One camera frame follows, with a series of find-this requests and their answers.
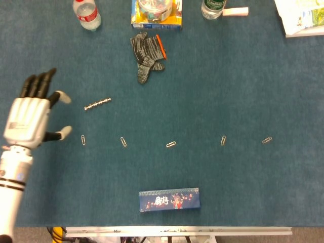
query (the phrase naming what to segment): cardboard box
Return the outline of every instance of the cardboard box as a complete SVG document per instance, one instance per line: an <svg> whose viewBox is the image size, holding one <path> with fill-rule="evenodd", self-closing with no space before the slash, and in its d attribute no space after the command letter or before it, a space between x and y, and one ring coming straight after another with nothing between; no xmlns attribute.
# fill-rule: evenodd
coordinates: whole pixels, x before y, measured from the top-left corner
<svg viewBox="0 0 324 243"><path fill-rule="evenodd" d="M172 10L170 16L165 20L148 20L147 16L140 10L138 0L132 0L133 28L145 29L176 29L182 28L182 0L172 0Z"/></svg>

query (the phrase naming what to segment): box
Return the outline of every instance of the box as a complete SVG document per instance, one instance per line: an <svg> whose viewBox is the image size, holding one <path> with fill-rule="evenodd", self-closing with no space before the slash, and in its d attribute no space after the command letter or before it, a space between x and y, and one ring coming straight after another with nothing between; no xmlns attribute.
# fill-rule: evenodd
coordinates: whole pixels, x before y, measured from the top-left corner
<svg viewBox="0 0 324 243"><path fill-rule="evenodd" d="M132 19L131 25L133 28L146 28L146 29L176 29L182 28L182 0L171 0L172 9L169 17L166 19L148 19L143 11L141 11L138 1L132 0Z"/></svg>
<svg viewBox="0 0 324 243"><path fill-rule="evenodd" d="M140 212L200 208L199 188L140 191Z"/></svg>

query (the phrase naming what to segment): metal bead chain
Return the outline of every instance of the metal bead chain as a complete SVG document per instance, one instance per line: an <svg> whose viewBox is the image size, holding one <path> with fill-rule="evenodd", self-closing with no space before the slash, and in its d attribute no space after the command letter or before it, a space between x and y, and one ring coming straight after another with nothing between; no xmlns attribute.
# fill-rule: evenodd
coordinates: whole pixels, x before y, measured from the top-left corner
<svg viewBox="0 0 324 243"><path fill-rule="evenodd" d="M107 99L104 99L104 100L100 100L100 101L98 101L98 102L95 102L95 103L93 103L93 104L90 104L90 105L88 105L88 106L85 106L85 110L90 110L90 109L92 109L92 108L95 108L95 107L98 106L98 105L102 105L102 104L108 103L108 102L110 102L110 101L111 101L111 98L107 98Z"/></svg>

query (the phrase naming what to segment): silver paper clip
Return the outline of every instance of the silver paper clip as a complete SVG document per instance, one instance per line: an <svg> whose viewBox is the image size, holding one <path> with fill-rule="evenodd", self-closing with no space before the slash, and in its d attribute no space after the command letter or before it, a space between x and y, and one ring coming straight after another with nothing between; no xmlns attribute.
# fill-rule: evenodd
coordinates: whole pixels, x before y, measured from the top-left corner
<svg viewBox="0 0 324 243"><path fill-rule="evenodd" d="M223 136L221 140L221 146L224 146L225 142L226 142L226 136Z"/></svg>
<svg viewBox="0 0 324 243"><path fill-rule="evenodd" d="M173 141L173 142L171 142L171 143L168 143L168 144L166 145L166 147L167 147L167 148L170 148L170 147L175 146L176 144L177 144L176 141Z"/></svg>
<svg viewBox="0 0 324 243"><path fill-rule="evenodd" d="M270 142L271 140L272 140L272 137L267 137L266 139L264 139L264 140L262 141L262 143L265 144L265 143Z"/></svg>
<svg viewBox="0 0 324 243"><path fill-rule="evenodd" d="M127 143L123 137L120 137L121 143L123 144L124 147L127 146Z"/></svg>
<svg viewBox="0 0 324 243"><path fill-rule="evenodd" d="M81 135L81 142L82 142L82 145L86 144L86 138L84 135Z"/></svg>

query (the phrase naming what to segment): container lid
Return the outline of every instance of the container lid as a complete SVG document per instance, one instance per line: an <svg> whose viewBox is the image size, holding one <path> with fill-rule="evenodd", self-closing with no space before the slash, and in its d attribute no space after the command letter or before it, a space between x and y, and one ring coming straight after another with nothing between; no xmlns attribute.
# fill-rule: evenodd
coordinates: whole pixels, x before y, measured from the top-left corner
<svg viewBox="0 0 324 243"><path fill-rule="evenodd" d="M138 4L149 13L160 13L172 6L172 0L138 0Z"/></svg>

